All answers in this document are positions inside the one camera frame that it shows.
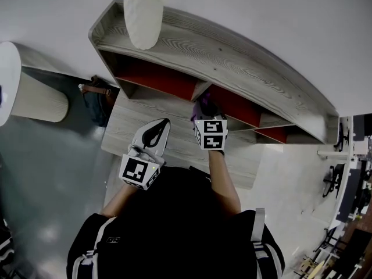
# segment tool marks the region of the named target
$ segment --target white floor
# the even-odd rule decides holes
[[[237,188],[243,210],[265,208],[266,224],[283,251],[287,269],[284,278],[324,238],[324,228],[333,216],[335,192],[325,199],[323,178],[330,160],[317,155],[319,146],[265,145],[256,181],[251,190]],[[120,158],[113,164],[105,203],[120,189],[117,177]]]

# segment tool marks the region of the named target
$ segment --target ribbed white cylinder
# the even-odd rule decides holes
[[[124,0],[129,37],[138,49],[152,48],[158,41],[163,20],[163,0]]]
[[[61,93],[37,80],[21,74],[11,114],[38,120],[60,122],[69,110],[69,101]]]

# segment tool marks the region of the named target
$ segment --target brown leather strap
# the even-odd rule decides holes
[[[103,89],[103,88],[97,88],[97,87],[92,87],[89,85],[82,85],[81,86],[81,93],[85,92],[93,92],[93,93],[98,93],[98,94],[105,94],[107,96],[110,96],[111,90]]]

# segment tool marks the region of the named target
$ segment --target forearm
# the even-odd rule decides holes
[[[121,190],[111,199],[100,214],[108,218],[118,216],[137,190],[136,187],[124,184]]]
[[[241,212],[239,196],[227,170],[225,159],[218,151],[209,151],[212,190],[227,217]]]

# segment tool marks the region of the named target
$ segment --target textured white vase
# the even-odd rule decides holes
[[[152,48],[162,28],[163,0],[124,0],[124,17],[133,45]]]

